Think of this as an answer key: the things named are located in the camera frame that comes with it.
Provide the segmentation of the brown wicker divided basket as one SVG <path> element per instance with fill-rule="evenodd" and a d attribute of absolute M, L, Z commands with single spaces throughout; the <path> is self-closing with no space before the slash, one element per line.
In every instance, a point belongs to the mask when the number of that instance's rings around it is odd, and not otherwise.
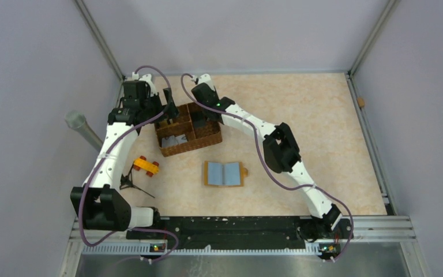
<path fill-rule="evenodd" d="M 219 144 L 223 141 L 220 124 L 207 120 L 205 127 L 193 129 L 190 113 L 202 111 L 201 107 L 191 102 L 178 106 L 179 117 L 155 123 L 155 133 L 163 156 L 173 156 L 184 152 Z M 162 148 L 162 138 L 185 134 L 188 142 L 174 147 Z"/>

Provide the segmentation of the orange leather card holder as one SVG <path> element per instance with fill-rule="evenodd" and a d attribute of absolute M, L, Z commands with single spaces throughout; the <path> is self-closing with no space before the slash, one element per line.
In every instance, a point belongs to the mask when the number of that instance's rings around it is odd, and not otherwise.
<path fill-rule="evenodd" d="M 218 163 L 205 161 L 203 165 L 203 184 L 219 188 L 244 186 L 249 171 L 242 162 Z"/>

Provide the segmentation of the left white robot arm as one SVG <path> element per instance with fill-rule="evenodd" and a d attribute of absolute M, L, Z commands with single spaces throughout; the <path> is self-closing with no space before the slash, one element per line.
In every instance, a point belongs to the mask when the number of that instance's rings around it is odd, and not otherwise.
<path fill-rule="evenodd" d="M 123 97 L 107 117 L 106 137 L 96 163 L 84 183 L 73 187 L 70 199 L 80 229 L 125 231 L 139 227 L 147 238 L 156 238 L 162 223 L 155 208 L 135 207 L 119 192 L 127 157 L 143 126 L 168 118 L 172 90 L 163 90 L 163 104 L 151 74 L 133 73 L 123 82 Z"/>

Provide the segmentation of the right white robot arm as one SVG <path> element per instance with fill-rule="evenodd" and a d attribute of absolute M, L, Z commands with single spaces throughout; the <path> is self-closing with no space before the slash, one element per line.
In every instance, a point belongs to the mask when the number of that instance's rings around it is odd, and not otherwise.
<path fill-rule="evenodd" d="M 336 205 L 336 198 L 321 189 L 310 176 L 290 126 L 259 119 L 232 99 L 220 98 L 209 74 L 183 76 L 194 82 L 188 97 L 202 108 L 205 116 L 252 137 L 258 158 L 270 179 L 285 190 L 300 191 L 317 234 L 323 238 L 333 236 L 343 214 Z"/>

